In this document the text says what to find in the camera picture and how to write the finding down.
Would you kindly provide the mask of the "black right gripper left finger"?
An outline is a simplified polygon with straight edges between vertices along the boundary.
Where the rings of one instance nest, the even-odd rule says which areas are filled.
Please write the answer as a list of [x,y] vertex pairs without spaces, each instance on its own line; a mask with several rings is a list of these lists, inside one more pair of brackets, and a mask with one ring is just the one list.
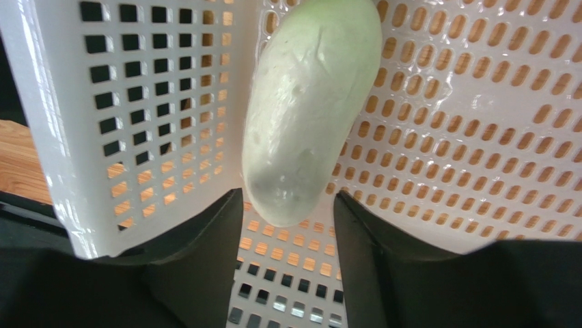
[[243,193],[121,255],[1,247],[2,327],[224,327]]

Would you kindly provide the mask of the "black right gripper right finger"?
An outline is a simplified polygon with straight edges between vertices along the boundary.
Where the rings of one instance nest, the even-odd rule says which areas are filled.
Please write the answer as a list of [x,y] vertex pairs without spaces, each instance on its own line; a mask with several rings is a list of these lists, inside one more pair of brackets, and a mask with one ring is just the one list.
[[581,244],[426,243],[348,193],[333,203],[349,327],[580,327]]

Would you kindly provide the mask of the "white fake radish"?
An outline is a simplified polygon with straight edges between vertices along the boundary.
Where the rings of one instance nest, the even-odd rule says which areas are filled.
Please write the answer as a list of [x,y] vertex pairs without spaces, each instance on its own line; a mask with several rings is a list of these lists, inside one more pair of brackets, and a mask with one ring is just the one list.
[[303,1],[286,14],[253,73],[242,177],[256,212],[295,226],[320,201],[380,68],[372,1]]

